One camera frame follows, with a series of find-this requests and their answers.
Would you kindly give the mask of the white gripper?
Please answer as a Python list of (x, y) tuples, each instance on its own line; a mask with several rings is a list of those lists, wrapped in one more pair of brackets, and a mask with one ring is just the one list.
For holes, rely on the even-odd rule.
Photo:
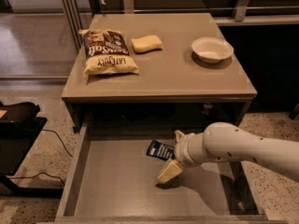
[(203, 147), (203, 135), (201, 133), (185, 134), (175, 130), (175, 160), (169, 159), (157, 176), (159, 184), (165, 184), (174, 177), (180, 175), (183, 167), (201, 165), (206, 161), (206, 152)]

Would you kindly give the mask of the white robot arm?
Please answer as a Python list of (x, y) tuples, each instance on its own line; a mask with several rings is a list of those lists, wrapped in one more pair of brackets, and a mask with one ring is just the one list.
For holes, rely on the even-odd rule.
[(212, 123), (202, 133), (175, 134), (175, 158), (165, 163), (158, 183), (167, 183), (186, 168), (205, 162), (234, 161), (250, 161), (299, 181), (298, 142), (261, 137), (225, 122)]

